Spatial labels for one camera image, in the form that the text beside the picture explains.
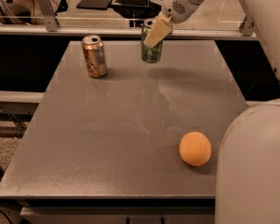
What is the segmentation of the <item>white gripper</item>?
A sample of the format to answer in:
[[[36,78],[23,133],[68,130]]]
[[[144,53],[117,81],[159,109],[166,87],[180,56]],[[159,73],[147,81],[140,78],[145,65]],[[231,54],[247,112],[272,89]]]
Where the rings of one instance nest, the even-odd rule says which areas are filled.
[[[155,47],[172,32],[172,23],[186,21],[198,7],[198,0],[162,0],[161,13],[154,19],[144,44],[149,48]]]

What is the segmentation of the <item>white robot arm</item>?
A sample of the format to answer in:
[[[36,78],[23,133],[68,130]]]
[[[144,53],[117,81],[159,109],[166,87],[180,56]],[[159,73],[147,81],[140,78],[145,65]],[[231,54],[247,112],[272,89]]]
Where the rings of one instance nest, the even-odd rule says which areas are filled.
[[[280,82],[280,0],[239,0]],[[280,99],[252,106],[225,132],[215,224],[280,224]]]

